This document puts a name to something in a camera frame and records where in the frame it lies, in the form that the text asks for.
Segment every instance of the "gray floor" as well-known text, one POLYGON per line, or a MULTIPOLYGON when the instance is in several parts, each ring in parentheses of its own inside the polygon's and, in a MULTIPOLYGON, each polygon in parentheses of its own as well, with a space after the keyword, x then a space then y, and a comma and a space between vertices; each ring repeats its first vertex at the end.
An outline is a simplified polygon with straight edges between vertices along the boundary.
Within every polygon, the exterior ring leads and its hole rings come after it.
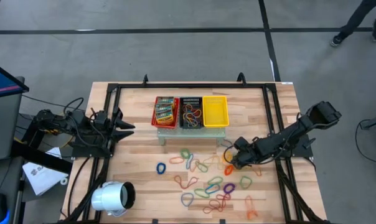
MULTIPOLYGON (((271 28, 340 27, 359 0, 266 0, 271 28)), ((362 27, 370 27, 376 9, 362 27)), ((2 0, 0 30, 262 27, 254 0, 2 0)), ((376 164, 355 148, 362 119, 376 116, 376 44, 355 33, 338 49, 334 33, 272 33, 282 81, 294 82, 305 111, 330 101, 342 114, 328 131, 314 131, 317 176, 328 219, 376 224, 376 164)), ((0 35, 0 66, 23 75, 27 94, 56 103, 88 98, 94 81, 271 81, 265 35, 90 34, 0 35)), ((22 99, 21 112, 61 108, 22 99)), ((55 145, 65 139, 46 139, 55 145)), ((376 158, 376 128, 359 132, 359 145, 376 158)), ((24 223, 54 222, 64 187, 28 202, 24 223)))

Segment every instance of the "wooden tabletop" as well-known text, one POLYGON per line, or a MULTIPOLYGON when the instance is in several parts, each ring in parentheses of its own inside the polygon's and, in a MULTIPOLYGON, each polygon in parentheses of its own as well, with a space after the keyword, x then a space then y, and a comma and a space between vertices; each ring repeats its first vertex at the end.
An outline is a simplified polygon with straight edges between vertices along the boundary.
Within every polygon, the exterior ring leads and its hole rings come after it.
MULTIPOLYGON (((107 82, 93 83, 87 111, 90 108, 95 111, 102 110, 106 95, 107 82)), ((299 112, 298 101, 292 84, 276 83, 278 98, 280 101, 283 122, 285 126, 296 121, 299 112)), ((234 170, 231 175, 225 176, 223 166, 218 164, 218 159, 206 161, 210 165, 209 171, 203 173, 196 169, 191 172, 182 164, 170 164, 169 159, 179 156, 182 148, 188 148, 194 154, 194 159, 200 161, 217 155, 219 158, 225 150, 223 146, 216 146, 214 139, 170 139, 165 146, 160 146, 157 140, 156 128, 151 126, 151 116, 155 97, 157 96, 208 96, 225 95, 228 100, 228 113, 230 126, 226 128, 227 139, 234 142, 240 136, 251 140, 255 136, 265 137, 268 134, 264 99, 261 89, 257 88, 130 88, 122 89, 120 105, 124 117, 123 120, 134 124, 134 134, 123 139, 116 145, 115 155, 110 160, 108 170, 109 180, 120 182, 129 181, 136 189, 136 201, 131 209, 122 217, 112 217, 103 213, 103 223, 151 223, 152 219, 158 219, 159 223, 218 223, 220 219, 226 219, 227 223, 284 223, 283 208, 280 190, 274 163, 245 167, 242 170, 234 170), (166 164, 165 174, 156 173, 158 162, 166 164), (199 178, 198 183, 188 189, 181 189, 174 181, 174 176, 182 177, 182 185, 186 186, 191 177, 199 178), (214 199, 222 191, 211 194, 209 199, 195 195, 190 207, 181 203, 181 195, 185 192, 194 193, 194 189, 204 188, 212 177, 223 177, 223 187, 226 183, 234 183, 237 188, 231 193, 231 200, 227 201, 222 212, 213 210, 206 214, 202 209, 209 206, 209 200, 214 199), (239 182, 242 176, 248 176, 253 183, 247 189, 242 189, 239 182), (245 198, 250 196, 253 200, 257 216, 247 217, 245 198)), ((275 129, 278 130, 275 111, 273 110, 275 129)), ((77 159, 73 163, 70 174, 65 201, 62 211, 66 213, 67 202, 77 170, 83 159, 77 159)), ((318 187, 314 167, 302 158, 293 158, 294 174, 299 193, 312 208, 316 215, 326 219, 324 205, 318 187)), ((92 169, 90 159, 77 179, 72 195, 72 210, 81 201, 87 192, 88 180, 92 169)), ((295 218, 293 199, 288 193, 292 218, 295 218)))

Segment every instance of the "monitor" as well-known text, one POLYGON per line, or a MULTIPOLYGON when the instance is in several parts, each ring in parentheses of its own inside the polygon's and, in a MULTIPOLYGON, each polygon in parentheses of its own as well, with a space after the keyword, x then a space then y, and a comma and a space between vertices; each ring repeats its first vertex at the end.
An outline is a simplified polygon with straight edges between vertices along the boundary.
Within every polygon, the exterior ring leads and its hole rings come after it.
POLYGON ((0 68, 0 97, 29 91, 18 79, 0 68))

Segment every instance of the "white camera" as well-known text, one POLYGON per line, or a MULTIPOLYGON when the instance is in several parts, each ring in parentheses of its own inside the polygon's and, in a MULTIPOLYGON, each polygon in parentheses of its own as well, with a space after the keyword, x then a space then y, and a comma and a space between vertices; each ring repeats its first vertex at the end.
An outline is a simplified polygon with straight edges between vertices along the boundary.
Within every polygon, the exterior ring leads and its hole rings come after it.
POLYGON ((136 191, 130 182, 109 181, 96 189, 91 197, 91 205, 96 211, 107 211, 108 215, 120 217, 134 205, 136 191))

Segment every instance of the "yellow tray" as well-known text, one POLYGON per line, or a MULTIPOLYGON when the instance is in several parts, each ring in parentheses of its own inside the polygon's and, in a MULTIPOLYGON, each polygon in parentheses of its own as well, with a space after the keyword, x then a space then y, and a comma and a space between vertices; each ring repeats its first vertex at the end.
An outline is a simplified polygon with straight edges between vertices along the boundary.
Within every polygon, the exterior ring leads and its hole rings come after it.
POLYGON ((222 128, 230 125, 230 120, 228 118, 227 97, 204 96, 202 103, 205 127, 222 128))

